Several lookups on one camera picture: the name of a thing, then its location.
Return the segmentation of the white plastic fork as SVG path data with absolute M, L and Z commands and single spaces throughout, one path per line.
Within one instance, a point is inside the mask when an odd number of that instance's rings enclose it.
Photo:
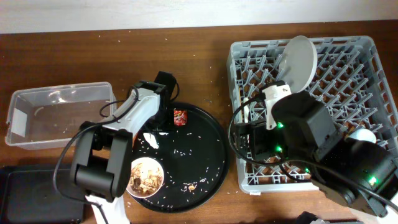
M 246 103 L 248 101 L 249 101 L 249 98 L 247 98 L 247 97 L 243 98 L 243 103 Z M 244 106 L 243 114 L 244 114 L 244 122 L 248 123 L 249 122 L 249 103 Z

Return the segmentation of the wooden chopstick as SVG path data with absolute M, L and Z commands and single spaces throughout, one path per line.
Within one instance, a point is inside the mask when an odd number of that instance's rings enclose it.
M 240 86 L 236 85 L 236 101 L 237 101 L 236 106 L 237 106 L 237 108 L 239 108 L 241 106 L 241 94 L 240 94 L 240 91 L 241 91 Z M 241 112 L 240 111 L 237 113 L 235 120 L 236 120 L 236 124 L 238 124 L 238 123 L 240 123 L 242 121 Z

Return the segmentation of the red snack wrapper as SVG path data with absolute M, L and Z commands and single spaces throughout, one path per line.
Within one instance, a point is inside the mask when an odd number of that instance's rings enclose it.
M 174 110 L 174 125 L 185 126 L 187 123 L 186 110 Z

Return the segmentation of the white tissue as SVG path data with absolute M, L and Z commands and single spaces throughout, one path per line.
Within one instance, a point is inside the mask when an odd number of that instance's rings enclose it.
M 159 149 L 161 142 L 164 141 L 164 139 L 169 135 L 169 133 L 166 132 L 160 132 L 160 133 L 144 133 L 143 137 L 145 141 L 154 149 Z

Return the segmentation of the grey plate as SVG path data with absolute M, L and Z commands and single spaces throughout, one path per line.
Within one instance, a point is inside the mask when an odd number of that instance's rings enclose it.
M 282 80 L 292 93 L 306 89 L 315 76 L 318 56 L 315 45 L 306 36 L 290 39 L 282 53 L 277 80 Z

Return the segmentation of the white bowl with food scraps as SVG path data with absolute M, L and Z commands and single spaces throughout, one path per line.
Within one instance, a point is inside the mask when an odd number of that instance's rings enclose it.
M 161 189 L 164 179 L 164 170 L 157 160 L 140 157 L 131 162 L 131 176 L 126 190 L 133 197 L 149 198 Z

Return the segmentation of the light blue cup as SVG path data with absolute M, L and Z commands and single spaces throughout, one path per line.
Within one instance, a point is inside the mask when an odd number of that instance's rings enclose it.
M 348 137 L 359 141 L 369 141 L 374 144 L 377 141 L 376 135 L 366 128 L 358 129 L 351 133 Z

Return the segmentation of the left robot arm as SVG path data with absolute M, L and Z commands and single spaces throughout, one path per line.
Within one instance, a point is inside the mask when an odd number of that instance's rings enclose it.
M 85 121 L 72 137 L 75 153 L 70 180 L 85 193 L 98 223 L 129 223 L 123 194 L 130 179 L 134 138 L 172 125 L 170 105 L 179 86 L 175 77 L 159 72 L 153 82 L 133 85 L 123 104 L 98 123 Z

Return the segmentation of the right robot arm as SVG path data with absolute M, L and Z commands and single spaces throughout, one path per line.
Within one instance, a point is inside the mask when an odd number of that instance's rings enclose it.
M 268 109 L 264 122 L 229 122 L 229 145 L 238 157 L 263 167 L 291 163 L 344 207 L 380 219 L 397 212 L 397 159 L 389 151 L 345 138 L 322 102 L 305 91 L 292 93 L 283 81 L 262 87 L 233 114 L 261 101 Z

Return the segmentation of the grey dishwasher rack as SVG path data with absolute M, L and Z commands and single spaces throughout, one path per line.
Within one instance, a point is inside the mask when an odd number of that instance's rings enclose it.
M 377 144 L 397 156 L 397 108 L 376 45 L 368 36 L 312 38 L 318 62 L 307 87 L 326 104 L 337 128 L 345 134 L 367 128 Z M 236 106 L 236 85 L 251 98 L 266 83 L 277 80 L 288 40 L 235 42 L 226 68 L 229 95 Z

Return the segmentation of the black round tray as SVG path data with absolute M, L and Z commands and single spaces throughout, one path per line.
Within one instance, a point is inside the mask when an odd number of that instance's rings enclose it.
M 142 129 L 133 145 L 133 158 L 150 157 L 164 170 L 164 184 L 148 198 L 135 201 L 156 212 L 178 213 L 206 203 L 228 173 L 229 152 L 224 130 L 205 110 L 188 104 L 174 103 L 173 109 L 187 113 L 183 126 L 155 134 L 158 148 L 154 149 Z

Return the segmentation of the clear plastic bin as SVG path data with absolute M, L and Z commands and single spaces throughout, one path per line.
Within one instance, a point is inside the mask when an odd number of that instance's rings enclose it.
M 108 82 L 17 90 L 9 104 L 5 143 L 26 150 L 63 147 L 82 123 L 102 120 L 100 108 L 115 100 Z

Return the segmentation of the black rectangular bin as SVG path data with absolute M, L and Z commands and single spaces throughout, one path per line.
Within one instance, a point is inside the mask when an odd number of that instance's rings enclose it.
M 54 165 L 1 169 L 1 223 L 81 223 L 84 205 L 58 194 Z

